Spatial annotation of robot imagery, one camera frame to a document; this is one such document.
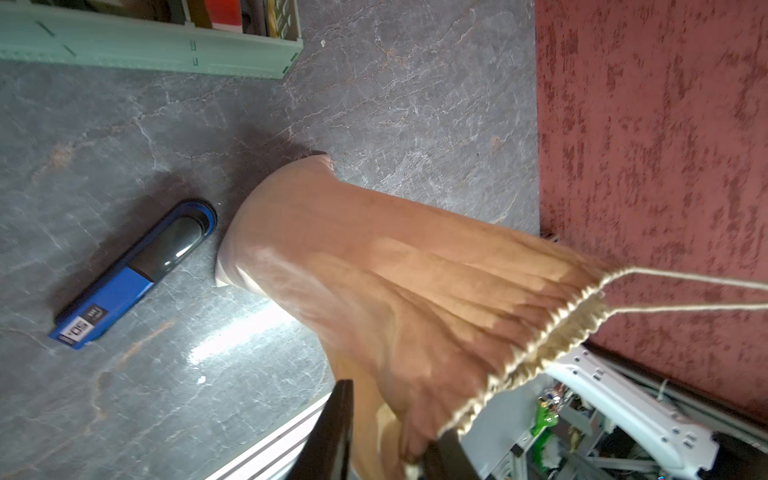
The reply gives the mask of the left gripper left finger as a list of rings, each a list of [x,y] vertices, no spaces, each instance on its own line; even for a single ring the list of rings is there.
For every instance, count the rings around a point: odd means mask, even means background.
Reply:
[[[339,380],[287,480],[347,480],[353,440],[354,382]]]

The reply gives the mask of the beige cloth drawstring bag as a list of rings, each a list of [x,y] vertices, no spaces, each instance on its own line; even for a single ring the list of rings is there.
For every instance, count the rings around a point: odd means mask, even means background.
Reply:
[[[427,446],[467,432],[607,318],[618,268],[539,237],[288,164],[239,208],[216,281],[314,331],[354,383],[353,468],[413,479]]]

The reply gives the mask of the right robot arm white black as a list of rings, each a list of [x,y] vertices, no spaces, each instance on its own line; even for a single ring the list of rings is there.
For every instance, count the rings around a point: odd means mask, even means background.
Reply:
[[[651,396],[579,346],[544,372],[635,440],[670,479],[765,479],[767,441]]]

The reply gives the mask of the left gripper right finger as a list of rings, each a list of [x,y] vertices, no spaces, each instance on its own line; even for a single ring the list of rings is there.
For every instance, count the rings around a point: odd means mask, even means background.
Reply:
[[[477,472],[462,448],[455,429],[431,442],[420,463],[420,479],[479,480]]]

